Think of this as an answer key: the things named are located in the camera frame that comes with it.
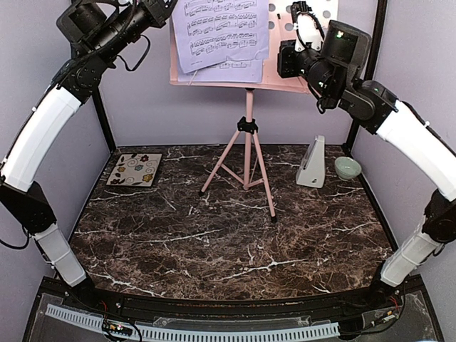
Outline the sheet music page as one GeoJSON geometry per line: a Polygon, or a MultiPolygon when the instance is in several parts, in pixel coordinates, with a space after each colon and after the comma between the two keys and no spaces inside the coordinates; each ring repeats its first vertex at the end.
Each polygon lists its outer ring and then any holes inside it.
{"type": "Polygon", "coordinates": [[[263,59],[248,61],[225,61],[196,71],[185,73],[177,57],[176,76],[171,83],[261,83],[263,59]]]}
{"type": "Polygon", "coordinates": [[[269,57],[268,1],[178,1],[172,23],[184,73],[269,57]]]}

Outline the pink perforated music stand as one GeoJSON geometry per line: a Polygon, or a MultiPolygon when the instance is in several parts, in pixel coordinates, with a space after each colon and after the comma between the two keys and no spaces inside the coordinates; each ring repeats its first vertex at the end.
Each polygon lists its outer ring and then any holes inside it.
{"type": "MultiPolygon", "coordinates": [[[[290,7],[291,1],[269,2],[269,57],[264,59],[261,83],[195,83],[198,86],[228,86],[244,88],[246,91],[246,114],[237,123],[231,140],[228,142],[217,164],[214,166],[199,193],[203,195],[219,169],[227,171],[238,180],[245,190],[263,184],[270,210],[272,222],[277,221],[274,203],[271,195],[266,166],[259,142],[258,126],[253,117],[254,91],[281,90],[295,93],[308,93],[309,87],[299,77],[281,78],[277,72],[277,56],[280,43],[288,39],[296,40],[293,29],[290,7]]],[[[323,31],[328,28],[329,21],[337,16],[337,10],[330,4],[318,4],[317,1],[307,1],[320,21],[323,31]]],[[[173,23],[171,24],[171,69],[170,76],[176,76],[177,47],[173,23]]]]}

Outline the white metronome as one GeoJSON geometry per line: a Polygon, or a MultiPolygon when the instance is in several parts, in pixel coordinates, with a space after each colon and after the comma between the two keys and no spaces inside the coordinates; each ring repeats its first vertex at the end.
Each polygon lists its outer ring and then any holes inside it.
{"type": "Polygon", "coordinates": [[[322,188],[326,177],[325,137],[316,135],[308,146],[296,173],[296,184],[322,188]]]}

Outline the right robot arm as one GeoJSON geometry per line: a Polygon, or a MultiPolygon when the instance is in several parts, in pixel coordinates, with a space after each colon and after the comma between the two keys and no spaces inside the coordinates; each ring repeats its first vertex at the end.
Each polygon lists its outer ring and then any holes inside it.
{"type": "Polygon", "coordinates": [[[340,21],[324,28],[299,13],[293,41],[280,45],[278,74],[301,77],[320,113],[339,108],[391,146],[434,185],[435,191],[414,230],[377,270],[363,302],[379,309],[391,289],[431,254],[455,240],[455,153],[432,131],[412,105],[377,81],[360,77],[371,42],[368,33],[340,21]]]}

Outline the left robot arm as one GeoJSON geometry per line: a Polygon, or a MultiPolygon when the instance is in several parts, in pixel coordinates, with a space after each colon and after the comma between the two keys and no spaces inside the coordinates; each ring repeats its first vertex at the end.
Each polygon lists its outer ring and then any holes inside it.
{"type": "Polygon", "coordinates": [[[49,148],[68,120],[98,89],[102,75],[120,52],[150,27],[162,28],[176,1],[109,1],[106,15],[99,1],[73,1],[56,25],[74,56],[53,77],[1,163],[1,203],[33,238],[51,266],[86,311],[100,305],[100,294],[58,228],[57,219],[35,176],[49,148]]]}

